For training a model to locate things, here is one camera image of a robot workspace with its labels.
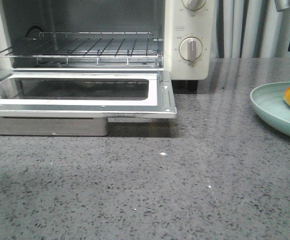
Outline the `grey robot gripper body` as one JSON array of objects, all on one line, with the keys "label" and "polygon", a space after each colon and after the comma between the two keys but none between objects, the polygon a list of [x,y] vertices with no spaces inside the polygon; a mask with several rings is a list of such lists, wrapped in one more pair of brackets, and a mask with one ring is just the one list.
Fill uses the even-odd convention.
[{"label": "grey robot gripper body", "polygon": [[290,0],[275,0],[275,5],[278,12],[290,11]]}]

